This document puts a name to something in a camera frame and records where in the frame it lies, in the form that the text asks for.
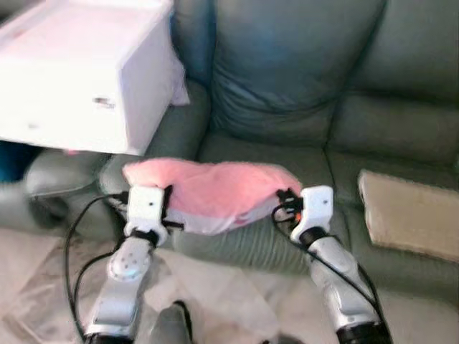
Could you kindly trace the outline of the pink quilted pillow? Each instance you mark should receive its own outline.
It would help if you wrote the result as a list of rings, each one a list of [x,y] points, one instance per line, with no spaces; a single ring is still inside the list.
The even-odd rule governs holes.
[[[148,158],[123,167],[131,186],[174,186],[168,219],[184,231],[215,236],[265,219],[278,206],[278,190],[302,189],[284,167],[269,163],[194,163]]]

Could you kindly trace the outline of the green leather sofa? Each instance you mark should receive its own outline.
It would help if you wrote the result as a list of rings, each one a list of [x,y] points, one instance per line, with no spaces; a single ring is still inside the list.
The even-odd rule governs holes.
[[[378,248],[361,173],[459,187],[459,0],[174,0],[190,104],[147,158],[246,161],[331,186],[332,232],[379,289],[459,305],[459,265]]]

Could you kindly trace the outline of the grey left robot leg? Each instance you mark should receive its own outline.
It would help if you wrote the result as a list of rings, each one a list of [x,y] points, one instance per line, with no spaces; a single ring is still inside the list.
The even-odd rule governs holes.
[[[194,329],[190,311],[183,300],[158,312],[148,332],[147,344],[194,344]]]

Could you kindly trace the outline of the flat beige cushion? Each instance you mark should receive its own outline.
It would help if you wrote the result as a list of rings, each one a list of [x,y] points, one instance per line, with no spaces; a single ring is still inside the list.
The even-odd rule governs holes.
[[[459,262],[459,193],[363,170],[358,187],[371,242]]]

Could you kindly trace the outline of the large white box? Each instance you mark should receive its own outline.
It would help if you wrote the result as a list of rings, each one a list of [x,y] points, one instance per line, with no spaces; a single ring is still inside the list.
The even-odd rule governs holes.
[[[0,24],[0,140],[140,156],[189,105],[174,0],[40,0]]]

